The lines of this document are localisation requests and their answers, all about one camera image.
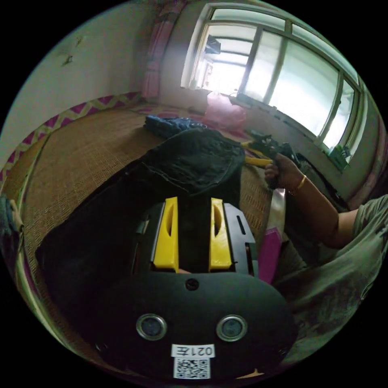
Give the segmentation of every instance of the pink curtain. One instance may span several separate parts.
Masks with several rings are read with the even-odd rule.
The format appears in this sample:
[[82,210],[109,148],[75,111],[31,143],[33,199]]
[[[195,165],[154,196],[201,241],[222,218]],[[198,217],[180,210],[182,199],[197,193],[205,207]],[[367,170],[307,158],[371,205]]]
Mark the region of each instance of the pink curtain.
[[187,2],[182,0],[171,2],[164,6],[159,14],[148,49],[147,70],[141,92],[141,96],[144,98],[159,96],[160,64],[174,24],[186,4]]
[[379,140],[376,151],[375,160],[373,162],[372,171],[370,172],[367,180],[364,182],[360,190],[349,200],[348,205],[351,210],[358,209],[363,204],[373,188],[375,187],[378,178],[383,173],[388,162],[388,138],[387,131],[384,126],[384,122],[379,117]]

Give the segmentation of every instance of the gray t-shirt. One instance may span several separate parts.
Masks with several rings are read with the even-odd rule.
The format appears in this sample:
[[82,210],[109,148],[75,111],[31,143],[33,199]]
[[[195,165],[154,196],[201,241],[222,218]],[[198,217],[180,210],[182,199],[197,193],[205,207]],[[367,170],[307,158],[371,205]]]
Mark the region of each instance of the gray t-shirt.
[[324,346],[356,312],[373,285],[388,249],[388,195],[362,205],[353,241],[328,262],[308,267],[284,249],[273,286],[289,303],[299,335],[284,359],[291,366]]

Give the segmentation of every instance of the pink bag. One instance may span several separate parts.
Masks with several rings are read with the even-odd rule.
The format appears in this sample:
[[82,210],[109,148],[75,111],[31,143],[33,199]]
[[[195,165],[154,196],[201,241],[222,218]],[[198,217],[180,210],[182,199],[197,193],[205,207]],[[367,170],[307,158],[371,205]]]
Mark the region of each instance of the pink bag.
[[208,94],[207,109],[202,123],[209,128],[245,138],[246,119],[245,109],[238,105],[232,105],[228,97],[218,92]]

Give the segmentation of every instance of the dark blue clothing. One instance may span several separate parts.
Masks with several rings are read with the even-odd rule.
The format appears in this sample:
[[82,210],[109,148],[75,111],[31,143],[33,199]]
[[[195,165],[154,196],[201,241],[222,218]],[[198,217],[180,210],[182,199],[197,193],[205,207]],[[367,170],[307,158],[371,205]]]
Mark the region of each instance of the dark blue clothing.
[[209,256],[208,198],[235,207],[245,154],[240,144],[209,129],[188,129],[131,162],[51,230],[36,258],[53,302],[78,323],[98,295],[126,274],[134,234],[144,212],[166,198],[184,201],[179,223],[180,263]]
[[5,194],[0,196],[0,256],[12,278],[15,274],[19,232],[13,221],[11,204]]
[[207,126],[190,118],[147,116],[145,118],[144,128],[163,139],[169,139],[188,129],[207,129]]

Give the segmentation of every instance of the woven mat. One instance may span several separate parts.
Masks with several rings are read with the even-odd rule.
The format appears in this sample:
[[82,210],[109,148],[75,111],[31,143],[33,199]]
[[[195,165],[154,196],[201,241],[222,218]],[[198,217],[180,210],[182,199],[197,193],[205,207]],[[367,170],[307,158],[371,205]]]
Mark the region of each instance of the woven mat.
[[19,192],[23,188],[26,176],[37,157],[40,149],[44,145],[46,138],[43,137],[34,143],[15,163],[8,173],[7,179],[4,182],[3,192],[8,199],[13,199],[17,203]]
[[[35,250],[44,236],[105,180],[162,142],[142,128],[146,114],[153,113],[140,114],[122,108],[106,110],[55,131],[40,155],[26,198],[25,243],[42,304],[73,349],[101,366],[106,365],[97,351],[69,328],[51,303],[37,267]],[[253,234],[260,240],[271,195],[257,169],[245,167],[241,179],[240,206]]]

